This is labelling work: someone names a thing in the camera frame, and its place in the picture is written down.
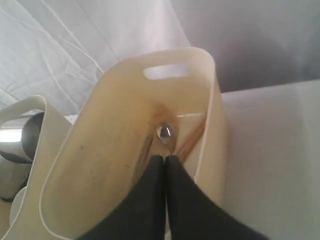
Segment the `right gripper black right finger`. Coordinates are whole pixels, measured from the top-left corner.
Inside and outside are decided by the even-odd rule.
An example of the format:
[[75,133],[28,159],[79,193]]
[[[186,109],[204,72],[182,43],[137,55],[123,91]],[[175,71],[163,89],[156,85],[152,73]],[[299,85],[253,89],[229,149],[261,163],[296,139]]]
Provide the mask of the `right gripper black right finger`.
[[171,239],[267,239],[211,201],[188,175],[177,156],[165,158],[165,174]]

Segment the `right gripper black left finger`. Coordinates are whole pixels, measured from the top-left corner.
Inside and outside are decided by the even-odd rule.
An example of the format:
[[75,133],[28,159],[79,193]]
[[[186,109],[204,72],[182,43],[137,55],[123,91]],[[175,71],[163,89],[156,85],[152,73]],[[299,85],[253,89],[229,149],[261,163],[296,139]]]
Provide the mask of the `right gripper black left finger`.
[[166,229],[164,158],[153,155],[123,201],[79,240],[163,240]]

